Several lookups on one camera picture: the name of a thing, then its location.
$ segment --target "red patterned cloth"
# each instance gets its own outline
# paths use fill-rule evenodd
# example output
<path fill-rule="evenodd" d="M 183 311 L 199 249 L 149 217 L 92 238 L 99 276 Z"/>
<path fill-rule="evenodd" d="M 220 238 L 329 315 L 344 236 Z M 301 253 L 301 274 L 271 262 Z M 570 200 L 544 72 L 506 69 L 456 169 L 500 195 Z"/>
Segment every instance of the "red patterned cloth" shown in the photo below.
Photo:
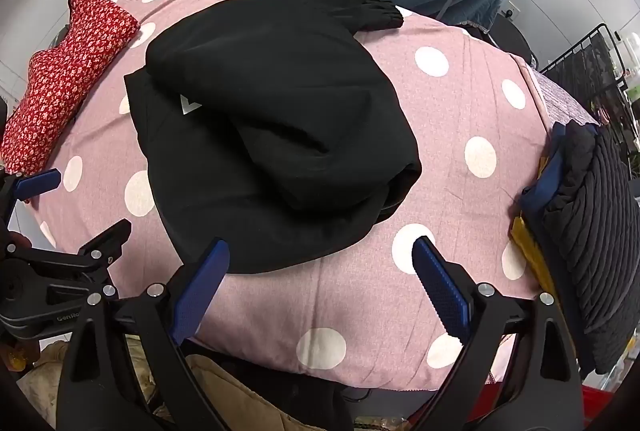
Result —
<path fill-rule="evenodd" d="M 140 24 L 109 0 L 69 0 L 70 28 L 56 48 L 29 62 L 27 91 L 7 121 L 2 148 L 10 173 L 42 171 L 79 104 Z"/>

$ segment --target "blue gripper pad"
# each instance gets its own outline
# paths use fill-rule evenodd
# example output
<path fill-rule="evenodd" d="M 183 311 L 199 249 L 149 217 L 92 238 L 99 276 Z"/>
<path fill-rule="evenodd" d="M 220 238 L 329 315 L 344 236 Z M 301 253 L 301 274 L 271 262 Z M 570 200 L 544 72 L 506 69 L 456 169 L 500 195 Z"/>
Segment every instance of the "blue gripper pad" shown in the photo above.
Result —
<path fill-rule="evenodd" d="M 447 334 L 464 345 L 470 335 L 471 309 L 463 293 L 447 273 L 446 261 L 433 243 L 422 236 L 412 249 L 414 269 Z"/>
<path fill-rule="evenodd" d="M 15 186 L 15 197 L 25 201 L 44 192 L 52 191 L 60 185 L 60 178 L 60 171 L 57 169 L 50 169 L 38 175 L 22 178 Z"/>
<path fill-rule="evenodd" d="M 220 239 L 175 303 L 171 336 L 178 346 L 195 335 L 228 268 L 229 246 Z"/>

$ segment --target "black garment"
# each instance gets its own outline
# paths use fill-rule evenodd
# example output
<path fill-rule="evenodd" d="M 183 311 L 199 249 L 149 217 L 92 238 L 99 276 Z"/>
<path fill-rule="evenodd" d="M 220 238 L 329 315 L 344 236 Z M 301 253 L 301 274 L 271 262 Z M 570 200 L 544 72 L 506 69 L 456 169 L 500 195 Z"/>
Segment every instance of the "black garment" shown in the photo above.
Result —
<path fill-rule="evenodd" d="M 391 0 L 314 0 L 351 33 L 402 26 L 402 14 Z"/>
<path fill-rule="evenodd" d="M 543 224 L 571 276 L 596 372 L 606 373 L 640 320 L 640 208 L 606 128 L 594 134 L 571 121 L 563 151 Z"/>
<path fill-rule="evenodd" d="M 346 386 L 338 382 L 257 366 L 188 340 L 180 349 L 185 356 L 209 357 L 264 400 L 303 424 L 326 431 L 353 431 L 353 418 L 342 397 Z"/>
<path fill-rule="evenodd" d="M 564 258 L 543 223 L 545 207 L 555 197 L 562 183 L 565 135 L 564 125 L 556 123 L 551 134 L 549 162 L 536 183 L 522 192 L 518 203 L 522 208 L 522 215 L 527 227 L 539 245 L 549 274 L 553 278 L 556 295 L 559 297 L 562 307 L 562 315 L 574 342 L 576 357 L 580 365 L 580 375 L 585 379 L 596 367 L 593 347 L 584 332 L 580 305 Z"/>
<path fill-rule="evenodd" d="M 340 251 L 418 179 L 393 85 L 330 16 L 344 8 L 226 0 L 160 34 L 146 66 L 125 77 L 156 206 L 183 261 L 214 236 L 230 246 L 230 273 Z M 203 106 L 183 110 L 180 95 Z"/>

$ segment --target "wall outlet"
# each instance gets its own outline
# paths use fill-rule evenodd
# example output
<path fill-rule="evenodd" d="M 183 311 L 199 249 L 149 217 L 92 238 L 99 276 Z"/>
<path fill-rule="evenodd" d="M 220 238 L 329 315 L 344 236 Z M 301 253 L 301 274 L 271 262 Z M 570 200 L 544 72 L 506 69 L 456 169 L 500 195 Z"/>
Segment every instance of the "wall outlet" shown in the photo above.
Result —
<path fill-rule="evenodd" d="M 511 17 L 509 17 L 511 21 L 515 21 L 516 17 L 520 15 L 520 9 L 516 7 L 516 5 L 514 5 L 511 1 L 503 3 L 500 8 L 505 16 L 507 15 L 507 10 L 511 10 Z"/>

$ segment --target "black sleeve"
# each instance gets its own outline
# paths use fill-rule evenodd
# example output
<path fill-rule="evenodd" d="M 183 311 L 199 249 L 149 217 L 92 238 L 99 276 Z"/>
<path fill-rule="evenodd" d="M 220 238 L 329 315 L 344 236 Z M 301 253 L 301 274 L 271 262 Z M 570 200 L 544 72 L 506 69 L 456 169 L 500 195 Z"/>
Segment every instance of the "black sleeve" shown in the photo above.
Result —
<path fill-rule="evenodd" d="M 402 14 L 391 0 L 315 0 L 353 35 L 361 30 L 387 30 L 402 26 Z"/>

